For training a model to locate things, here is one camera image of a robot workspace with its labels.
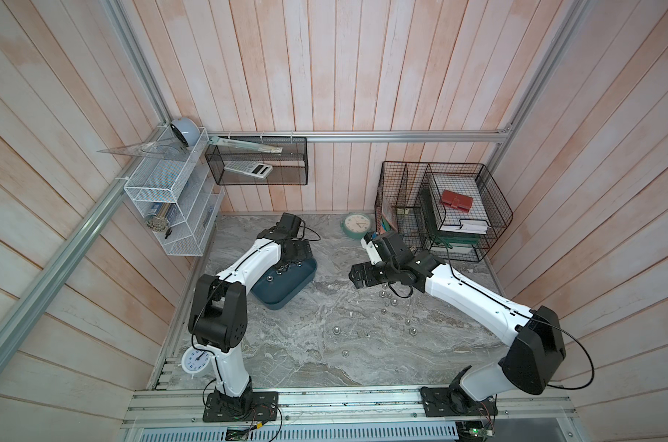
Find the teal plastic storage box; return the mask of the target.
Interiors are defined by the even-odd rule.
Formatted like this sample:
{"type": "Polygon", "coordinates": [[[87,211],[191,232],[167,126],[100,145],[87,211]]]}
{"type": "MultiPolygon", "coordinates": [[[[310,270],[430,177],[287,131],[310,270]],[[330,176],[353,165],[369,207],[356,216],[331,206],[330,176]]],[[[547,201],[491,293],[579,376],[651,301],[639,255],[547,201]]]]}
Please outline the teal plastic storage box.
{"type": "Polygon", "coordinates": [[[317,260],[309,258],[287,268],[271,267],[251,288],[251,293],[267,309],[278,311],[299,294],[317,273],[317,260]]]}

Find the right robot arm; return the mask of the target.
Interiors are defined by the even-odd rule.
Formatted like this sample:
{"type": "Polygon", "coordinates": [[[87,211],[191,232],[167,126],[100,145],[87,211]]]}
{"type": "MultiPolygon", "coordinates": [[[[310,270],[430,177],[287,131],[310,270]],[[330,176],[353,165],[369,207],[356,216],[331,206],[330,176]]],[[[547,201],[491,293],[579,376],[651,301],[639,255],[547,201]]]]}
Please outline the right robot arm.
{"type": "Polygon", "coordinates": [[[492,418],[498,413],[498,394],[520,390],[538,396],[551,387],[566,359],[569,337],[555,311],[531,309],[475,283],[429,250],[412,250],[396,231],[367,233],[361,245],[368,259],[349,272],[356,287],[400,283],[426,293],[470,316],[507,347],[499,361],[467,366],[446,388],[422,387],[426,416],[492,418]]]}

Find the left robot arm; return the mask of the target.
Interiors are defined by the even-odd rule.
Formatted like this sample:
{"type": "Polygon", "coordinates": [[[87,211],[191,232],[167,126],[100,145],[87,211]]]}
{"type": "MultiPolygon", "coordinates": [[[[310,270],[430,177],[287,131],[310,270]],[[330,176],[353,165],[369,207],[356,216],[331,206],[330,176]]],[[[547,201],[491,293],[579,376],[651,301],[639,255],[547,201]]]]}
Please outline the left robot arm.
{"type": "Polygon", "coordinates": [[[247,296],[253,294],[267,309],[278,311],[314,280],[316,272],[305,221],[284,213],[232,265],[199,278],[188,322],[190,347],[181,366],[192,376],[207,369],[214,372],[203,392],[205,422],[266,423],[278,418],[277,392],[254,392],[245,368],[247,296]]]}

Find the green round clock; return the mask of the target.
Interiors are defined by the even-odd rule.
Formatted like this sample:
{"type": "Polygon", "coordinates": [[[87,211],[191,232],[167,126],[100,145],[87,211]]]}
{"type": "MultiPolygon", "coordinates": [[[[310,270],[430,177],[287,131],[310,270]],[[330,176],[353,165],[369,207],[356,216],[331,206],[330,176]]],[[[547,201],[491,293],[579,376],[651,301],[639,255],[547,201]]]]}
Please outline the green round clock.
{"type": "Polygon", "coordinates": [[[341,221],[341,228],[350,239],[362,239],[371,231],[372,226],[371,218],[362,213],[348,213],[341,221]]]}

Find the white calculator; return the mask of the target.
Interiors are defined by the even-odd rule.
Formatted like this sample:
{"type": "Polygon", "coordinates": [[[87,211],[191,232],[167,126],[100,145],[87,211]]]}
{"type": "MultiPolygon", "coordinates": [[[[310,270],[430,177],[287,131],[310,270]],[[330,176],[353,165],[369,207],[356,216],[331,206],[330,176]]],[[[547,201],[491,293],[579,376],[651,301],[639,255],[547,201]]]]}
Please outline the white calculator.
{"type": "Polygon", "coordinates": [[[249,178],[265,180],[273,171],[273,166],[258,161],[226,161],[225,170],[249,178]]]}

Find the stack of books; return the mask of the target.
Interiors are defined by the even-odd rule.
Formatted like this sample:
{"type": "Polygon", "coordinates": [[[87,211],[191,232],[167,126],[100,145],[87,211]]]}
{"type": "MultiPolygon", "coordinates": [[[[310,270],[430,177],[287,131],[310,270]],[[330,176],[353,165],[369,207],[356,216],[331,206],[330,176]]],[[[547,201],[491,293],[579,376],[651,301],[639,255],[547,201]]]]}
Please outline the stack of books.
{"type": "Polygon", "coordinates": [[[427,172],[419,191],[422,224],[433,248],[457,254],[472,253],[492,227],[481,191],[470,175],[427,172]],[[471,196],[469,213],[446,208],[440,203],[444,190],[471,196]]]}

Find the red notebook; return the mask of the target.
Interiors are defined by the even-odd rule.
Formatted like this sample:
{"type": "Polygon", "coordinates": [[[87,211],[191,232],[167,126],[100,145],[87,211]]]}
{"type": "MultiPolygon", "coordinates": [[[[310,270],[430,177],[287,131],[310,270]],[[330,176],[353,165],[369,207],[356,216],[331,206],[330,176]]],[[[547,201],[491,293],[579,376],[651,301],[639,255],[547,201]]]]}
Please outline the red notebook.
{"type": "Polygon", "coordinates": [[[444,190],[440,197],[440,203],[446,208],[469,213],[473,206],[474,199],[468,195],[444,190]]]}

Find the white alarm clock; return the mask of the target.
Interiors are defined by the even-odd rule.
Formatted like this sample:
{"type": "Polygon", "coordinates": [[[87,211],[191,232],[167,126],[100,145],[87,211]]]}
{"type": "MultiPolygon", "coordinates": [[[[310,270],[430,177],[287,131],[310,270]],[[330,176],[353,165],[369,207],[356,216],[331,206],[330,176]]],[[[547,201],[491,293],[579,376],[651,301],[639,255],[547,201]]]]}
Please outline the white alarm clock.
{"type": "Polygon", "coordinates": [[[204,346],[189,347],[181,357],[180,366],[191,376],[201,375],[211,366],[212,353],[204,346]]]}

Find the clear triangle ruler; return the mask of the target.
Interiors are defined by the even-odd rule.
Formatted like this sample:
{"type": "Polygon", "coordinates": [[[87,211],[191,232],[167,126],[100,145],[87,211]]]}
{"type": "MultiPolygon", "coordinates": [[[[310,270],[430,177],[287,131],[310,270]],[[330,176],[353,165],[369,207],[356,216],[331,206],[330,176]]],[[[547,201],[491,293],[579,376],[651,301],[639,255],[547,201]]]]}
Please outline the clear triangle ruler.
{"type": "Polygon", "coordinates": [[[100,153],[113,156],[126,156],[135,158],[157,158],[160,160],[185,161],[190,154],[190,149],[184,147],[175,138],[155,140],[125,147],[113,147],[100,150],[100,153]]]}

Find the blue round speaker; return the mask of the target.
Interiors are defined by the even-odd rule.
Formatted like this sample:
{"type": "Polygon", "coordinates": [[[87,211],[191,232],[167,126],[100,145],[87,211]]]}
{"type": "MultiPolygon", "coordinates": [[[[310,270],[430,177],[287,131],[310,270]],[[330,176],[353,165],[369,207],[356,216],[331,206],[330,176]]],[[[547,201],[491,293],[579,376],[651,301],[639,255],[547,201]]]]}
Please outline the blue round speaker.
{"type": "Polygon", "coordinates": [[[181,117],[172,120],[170,122],[170,129],[175,138],[177,138],[184,147],[195,147],[201,137],[201,130],[190,118],[181,117]]]}

